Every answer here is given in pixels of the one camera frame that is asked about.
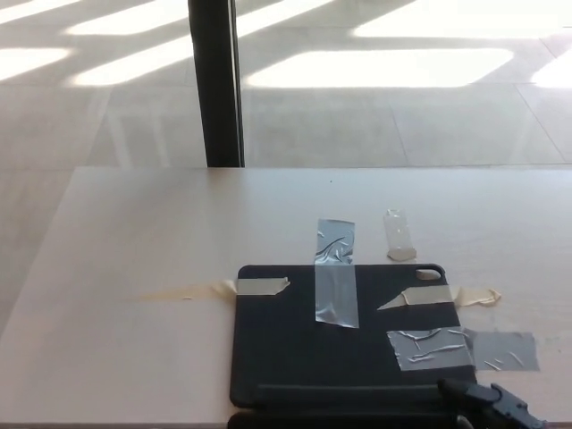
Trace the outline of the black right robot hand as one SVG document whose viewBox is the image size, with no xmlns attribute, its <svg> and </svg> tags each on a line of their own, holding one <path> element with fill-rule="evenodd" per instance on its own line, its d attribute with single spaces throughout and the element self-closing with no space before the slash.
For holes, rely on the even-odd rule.
<svg viewBox="0 0 572 429">
<path fill-rule="evenodd" d="M 496 383 L 484 386 L 460 380 L 437 383 L 443 401 L 457 414 L 459 428 L 548 428 L 528 404 Z"/>
</svg>

